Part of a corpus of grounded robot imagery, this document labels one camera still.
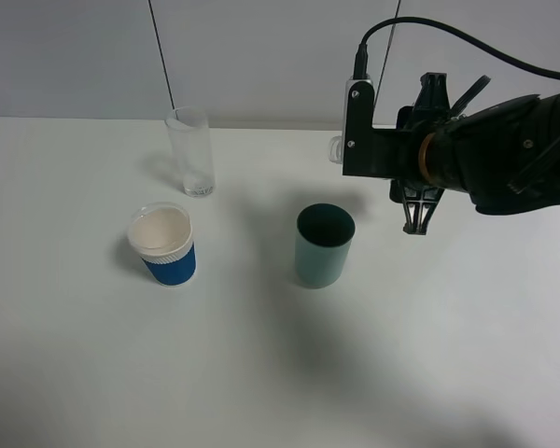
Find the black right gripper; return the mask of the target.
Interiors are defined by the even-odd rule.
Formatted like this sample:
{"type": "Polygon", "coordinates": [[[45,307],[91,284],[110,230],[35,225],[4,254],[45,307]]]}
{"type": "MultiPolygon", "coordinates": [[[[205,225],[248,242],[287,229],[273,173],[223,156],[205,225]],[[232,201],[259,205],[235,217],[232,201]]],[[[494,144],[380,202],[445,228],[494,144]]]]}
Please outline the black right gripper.
{"type": "Polygon", "coordinates": [[[427,72],[413,106],[402,107],[394,129],[373,128],[372,177],[392,181],[390,199],[402,203],[403,231],[426,234],[443,189],[434,188],[421,175],[418,164],[423,140],[450,114],[445,73],[427,72]]]}

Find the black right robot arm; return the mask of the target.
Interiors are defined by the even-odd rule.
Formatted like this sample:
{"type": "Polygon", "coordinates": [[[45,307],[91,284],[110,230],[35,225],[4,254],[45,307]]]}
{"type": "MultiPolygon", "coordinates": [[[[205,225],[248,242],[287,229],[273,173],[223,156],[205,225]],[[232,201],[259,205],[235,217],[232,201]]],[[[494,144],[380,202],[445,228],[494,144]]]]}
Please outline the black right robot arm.
{"type": "Polygon", "coordinates": [[[451,103],[447,76],[426,73],[393,129],[372,125],[371,82],[348,82],[343,174],[389,180],[389,197],[404,210],[404,232],[426,234],[446,190],[467,194],[488,216],[560,205],[560,93],[529,94],[465,115],[489,81],[480,77],[451,103]]]}

